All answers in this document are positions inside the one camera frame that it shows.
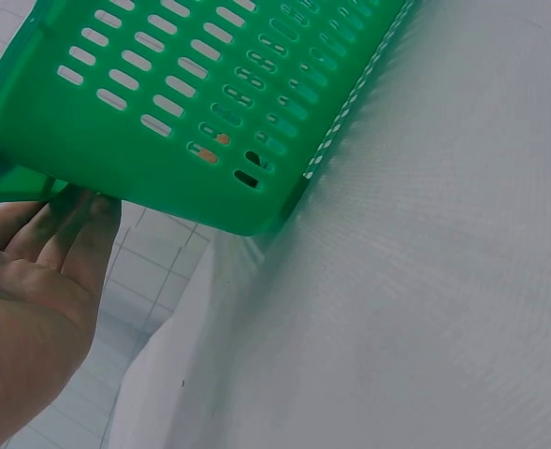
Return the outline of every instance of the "white surface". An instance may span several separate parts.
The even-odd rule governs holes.
[[[551,0],[423,0],[390,49],[264,261],[217,238],[112,447],[551,448]]]

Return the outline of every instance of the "finger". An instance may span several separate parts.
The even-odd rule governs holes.
[[[100,302],[120,221],[121,202],[97,196],[63,264],[62,273],[86,290],[96,304]]]
[[[36,262],[47,242],[90,195],[79,187],[65,188],[17,232],[6,247],[6,253],[16,259]]]
[[[61,271],[73,242],[88,220],[93,197],[91,196],[44,246],[37,263],[43,267]]]
[[[44,207],[44,203],[12,203],[0,207],[0,250]]]

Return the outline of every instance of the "plastic basket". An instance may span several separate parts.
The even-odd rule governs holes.
[[[269,229],[404,0],[45,0],[0,63],[0,201],[66,182]]]

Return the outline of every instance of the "slot hole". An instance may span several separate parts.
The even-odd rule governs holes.
[[[236,69],[236,75],[242,80],[251,84],[254,88],[262,91],[265,89],[265,82],[258,78],[253,72],[244,67],[238,67]]]
[[[246,184],[251,189],[258,188],[258,180],[250,176],[248,173],[241,170],[237,170],[234,173],[234,176],[238,179],[238,181],[242,182],[243,184]]]
[[[188,144],[188,150],[209,164],[214,165],[219,162],[219,157],[214,152],[198,143],[190,142]]]
[[[210,110],[219,118],[225,120],[229,124],[232,124],[234,126],[241,126],[242,120],[238,114],[231,111],[230,109],[226,108],[223,105],[220,105],[219,103],[214,103]]]
[[[140,121],[144,126],[152,129],[152,131],[160,136],[163,136],[164,138],[171,134],[171,127],[168,124],[161,122],[159,119],[150,114],[144,114],[140,118]]]
[[[96,63],[96,57],[80,47],[71,47],[69,54],[86,65],[94,65]]]
[[[238,5],[243,7],[244,9],[255,12],[256,11],[256,3],[251,0],[234,0]]]
[[[276,116],[275,114],[269,114],[267,119],[270,123],[273,124],[277,129],[282,131],[284,134],[293,138],[297,134],[297,129],[288,121],[282,119],[281,117]]]
[[[107,89],[98,89],[96,96],[117,110],[124,110],[127,107],[127,102],[123,98]]]
[[[167,77],[167,85],[180,94],[192,98],[196,93],[196,89],[185,81],[180,80],[177,77]]]
[[[178,32],[177,26],[170,21],[163,19],[161,16],[157,16],[156,14],[149,16],[148,22],[169,35],[175,35]]]
[[[246,21],[242,19],[242,17],[240,17],[235,12],[227,9],[226,7],[218,7],[217,14],[223,17],[226,21],[233,23],[237,27],[242,27],[244,26],[244,23],[246,23]]]
[[[225,44],[231,44],[231,42],[234,40],[234,37],[227,33],[226,30],[215,25],[214,23],[205,23],[204,29],[211,36],[215,36]]]
[[[122,7],[126,11],[131,11],[135,7],[134,2],[132,2],[131,0],[110,0],[110,2],[113,5],[117,5],[118,7]]]
[[[300,65],[300,68],[306,75],[313,81],[315,81],[317,84],[319,84],[322,87],[327,86],[327,78],[325,75],[323,75],[318,70],[315,70],[308,64],[302,64]]]
[[[260,35],[258,40],[260,40],[260,42],[262,44],[264,44],[269,49],[275,51],[280,56],[285,56],[287,54],[287,50],[285,49],[285,47],[283,45],[278,44],[277,42],[275,42],[273,39],[271,39],[267,35]]]
[[[287,96],[280,96],[278,101],[280,105],[282,105],[285,109],[289,110],[293,115],[298,117],[300,120],[305,120],[309,115],[306,109],[304,109],[301,105],[296,103],[291,98],[288,98]]]
[[[162,95],[155,95],[153,101],[156,106],[177,118],[183,115],[183,108],[180,105]]]
[[[137,80],[116,68],[110,70],[109,76],[112,80],[119,82],[123,87],[126,87],[132,91],[135,91],[140,86],[140,83]]]
[[[312,0],[300,0],[300,4],[307,8],[310,12],[319,12],[319,7]]]
[[[108,37],[106,37],[105,35],[101,35],[92,28],[84,28],[83,30],[81,30],[81,35],[101,47],[106,47],[109,44]]]
[[[292,30],[289,26],[287,26],[282,21],[278,21],[277,19],[271,20],[271,27],[280,33],[281,35],[287,37],[290,40],[296,41],[298,39],[297,33]]]
[[[261,167],[263,170],[270,171],[271,163],[263,158],[261,158],[255,152],[246,152],[246,159],[255,164],[257,167]]]
[[[80,73],[76,72],[74,69],[69,68],[65,65],[59,66],[59,69],[57,70],[57,75],[75,84],[76,86],[81,86],[82,83],[84,82],[84,77]]]
[[[203,42],[198,39],[194,39],[192,41],[192,48],[196,51],[198,51],[201,54],[204,54],[207,58],[211,59],[212,61],[218,61],[221,57],[221,53],[218,52],[216,49],[211,47],[206,42]]]
[[[163,42],[141,31],[136,33],[136,40],[143,46],[157,53],[165,50],[165,44]]]
[[[277,138],[269,136],[267,133],[259,131],[256,133],[256,140],[261,142],[267,148],[273,150],[278,154],[283,154],[285,152],[285,145],[283,145]]]
[[[356,36],[354,36],[354,34],[348,28],[343,26],[341,23],[337,21],[331,21],[329,22],[329,24],[335,31],[340,33],[340,35],[346,40],[349,40],[350,42],[354,42],[356,40]]]
[[[199,65],[188,58],[180,58],[178,60],[178,64],[181,68],[187,70],[192,75],[195,75],[199,77],[200,79],[204,80],[208,75],[209,71],[204,68],[202,65]]]
[[[145,72],[148,72],[152,68],[151,62],[143,58],[137,53],[134,53],[133,51],[126,50],[122,53],[122,57],[125,61],[127,61],[129,64],[139,68],[140,70],[144,70]]]
[[[361,20],[359,20],[355,14],[351,14],[347,8],[341,7],[339,9],[339,12],[349,23],[351,23],[359,30],[362,30],[364,28],[365,26],[364,23]]]
[[[346,49],[342,46],[340,42],[337,40],[331,38],[330,36],[326,35],[325,33],[321,33],[321,40],[329,46],[334,52],[336,52],[339,56],[345,56]]]
[[[315,48],[311,49],[311,55],[314,57],[314,59],[316,59],[320,63],[323,63],[325,67],[331,70],[335,70],[338,67],[335,61],[333,61],[330,57],[328,57],[319,49],[315,49]]]
[[[169,11],[176,13],[180,17],[190,17],[190,9],[184,5],[175,2],[174,0],[161,0],[161,5],[166,7]]]
[[[120,18],[115,17],[112,14],[103,11],[102,9],[97,10],[97,12],[94,13],[94,16],[102,23],[112,28],[119,28],[120,26],[122,26],[122,20]]]

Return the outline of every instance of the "oval slot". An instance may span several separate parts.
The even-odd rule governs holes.
[[[187,82],[180,80],[177,77],[167,77],[167,86],[178,91],[180,94],[192,98],[196,93],[196,89]]]
[[[209,71],[206,68],[204,68],[202,65],[195,63],[191,59],[180,58],[178,60],[178,64],[180,65],[181,68],[184,68],[192,75],[196,75],[202,80],[204,80],[209,75]]]
[[[238,27],[242,27],[244,26],[244,23],[246,23],[246,21],[242,19],[242,17],[240,17],[235,12],[227,9],[226,7],[218,7],[217,14],[223,17],[226,21],[233,23]]]
[[[94,13],[94,16],[111,28],[119,28],[122,26],[122,20],[119,17],[115,17],[102,9],[97,10],[97,12]]]
[[[169,11],[175,12],[180,17],[190,17],[190,9],[174,0],[161,0],[161,5]]]
[[[183,108],[180,105],[162,95],[155,95],[153,101],[156,106],[175,117],[180,118],[183,115]]]
[[[149,71],[152,68],[152,64],[148,59],[143,58],[142,56],[134,53],[131,50],[124,51],[122,53],[122,57],[129,64],[139,68],[140,70],[144,70],[145,72]]]
[[[132,91],[135,91],[140,86],[138,80],[135,80],[134,78],[116,68],[110,70],[109,76],[112,80],[119,82],[123,87],[126,87],[127,89],[130,89]]]
[[[227,33],[226,30],[215,25],[214,23],[205,23],[204,30],[211,36],[215,36],[225,44],[231,44],[231,41],[234,40],[234,37]]]
[[[71,47],[69,54],[86,65],[94,65],[96,63],[96,57],[80,47]]]
[[[211,59],[212,61],[218,61],[221,57],[221,53],[218,52],[216,49],[211,47],[206,42],[203,42],[198,39],[194,39],[192,41],[192,48],[196,51],[198,51],[201,54],[204,54],[207,58]]]
[[[143,46],[148,47],[157,53],[160,53],[165,49],[165,44],[163,42],[141,31],[136,33],[136,40]]]
[[[109,44],[108,37],[106,37],[105,35],[101,35],[92,28],[84,28],[83,30],[81,30],[81,35],[101,47],[106,47]]]
[[[163,19],[161,16],[152,14],[148,17],[148,22],[156,26],[159,30],[168,33],[169,35],[175,35],[178,32],[178,27],[170,21]]]
[[[163,136],[164,138],[168,137],[171,134],[171,127],[168,124],[165,124],[161,122],[156,117],[153,117],[150,114],[144,114],[140,121],[142,124],[154,131],[159,136]]]
[[[117,110],[124,110],[127,107],[127,102],[123,98],[107,89],[98,89],[96,96]]]
[[[67,67],[66,65],[60,65],[57,70],[57,75],[61,78],[68,80],[76,86],[81,86],[84,82],[84,77],[76,72],[74,69]]]
[[[131,11],[135,7],[134,2],[132,2],[132,0],[110,0],[110,2],[113,5],[117,5],[118,7],[122,7],[126,11]]]

